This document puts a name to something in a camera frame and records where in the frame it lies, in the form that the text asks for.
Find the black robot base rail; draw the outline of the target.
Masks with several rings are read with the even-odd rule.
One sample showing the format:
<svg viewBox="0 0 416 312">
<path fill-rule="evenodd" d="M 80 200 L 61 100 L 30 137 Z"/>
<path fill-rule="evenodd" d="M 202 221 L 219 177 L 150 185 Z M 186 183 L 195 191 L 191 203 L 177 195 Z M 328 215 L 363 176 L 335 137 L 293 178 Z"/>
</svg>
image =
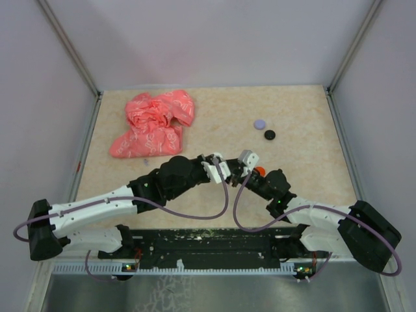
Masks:
<svg viewBox="0 0 416 312">
<path fill-rule="evenodd" d="M 324 259 L 328 253 L 311 252 L 300 242 L 303 226 L 268 228 L 256 233 L 241 229 L 133 229 L 127 246 L 99 259 L 137 260 L 141 269 L 279 268 L 290 259 Z"/>
</svg>

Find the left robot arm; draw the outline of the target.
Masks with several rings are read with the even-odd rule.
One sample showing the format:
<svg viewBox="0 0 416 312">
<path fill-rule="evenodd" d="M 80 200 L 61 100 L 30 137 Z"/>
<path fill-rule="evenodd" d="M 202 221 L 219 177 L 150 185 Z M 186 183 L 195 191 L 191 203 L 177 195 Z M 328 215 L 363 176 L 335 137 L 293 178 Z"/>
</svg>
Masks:
<svg viewBox="0 0 416 312">
<path fill-rule="evenodd" d="M 230 175 L 226 161 L 217 154 L 195 159 L 175 156 L 149 174 L 94 198 L 54 205 L 38 200 L 26 224 L 30 258 L 43 261 L 58 256 L 66 246 L 75 245 L 70 236 L 79 228 L 107 218 L 154 209 L 183 218 L 185 214 L 166 208 L 166 203 L 202 183 L 224 185 Z"/>
</svg>

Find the orange charging case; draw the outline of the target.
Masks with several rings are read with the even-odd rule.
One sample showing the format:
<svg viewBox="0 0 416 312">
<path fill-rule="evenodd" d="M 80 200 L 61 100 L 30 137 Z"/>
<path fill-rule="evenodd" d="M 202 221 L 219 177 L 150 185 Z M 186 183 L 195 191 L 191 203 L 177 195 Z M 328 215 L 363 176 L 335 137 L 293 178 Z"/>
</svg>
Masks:
<svg viewBox="0 0 416 312">
<path fill-rule="evenodd" d="M 261 175 L 261 176 L 265 176 L 266 175 L 266 170 L 262 167 L 262 166 L 256 166 L 255 170 Z"/>
</svg>

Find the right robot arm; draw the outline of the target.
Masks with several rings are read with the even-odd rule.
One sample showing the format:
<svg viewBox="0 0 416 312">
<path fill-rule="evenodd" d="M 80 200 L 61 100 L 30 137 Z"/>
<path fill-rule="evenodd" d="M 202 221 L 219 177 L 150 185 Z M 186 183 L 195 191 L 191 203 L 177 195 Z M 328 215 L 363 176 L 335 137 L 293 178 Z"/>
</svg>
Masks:
<svg viewBox="0 0 416 312">
<path fill-rule="evenodd" d="M 292 193 L 280 169 L 261 175 L 249 162 L 231 159 L 226 163 L 231 172 L 227 180 L 240 191 L 248 189 L 268 200 L 266 209 L 274 223 L 285 221 L 304 227 L 290 241 L 294 255 L 305 257 L 309 252 L 323 251 L 350 256 L 384 276 L 402 272 L 396 251 L 402 235 L 368 202 L 324 205 Z"/>
</svg>

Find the black round charging case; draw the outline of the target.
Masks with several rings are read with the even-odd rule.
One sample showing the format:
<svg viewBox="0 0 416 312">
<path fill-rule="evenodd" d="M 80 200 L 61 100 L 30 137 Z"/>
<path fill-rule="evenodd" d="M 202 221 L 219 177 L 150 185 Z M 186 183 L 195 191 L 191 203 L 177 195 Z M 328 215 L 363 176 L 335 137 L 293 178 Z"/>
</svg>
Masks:
<svg viewBox="0 0 416 312">
<path fill-rule="evenodd" d="M 264 138 L 265 138 L 266 140 L 274 140 L 274 139 L 275 139 L 275 137 L 276 137 L 276 133 L 275 133 L 273 130 L 271 130 L 271 129 L 266 130 L 266 131 L 264 132 Z"/>
</svg>

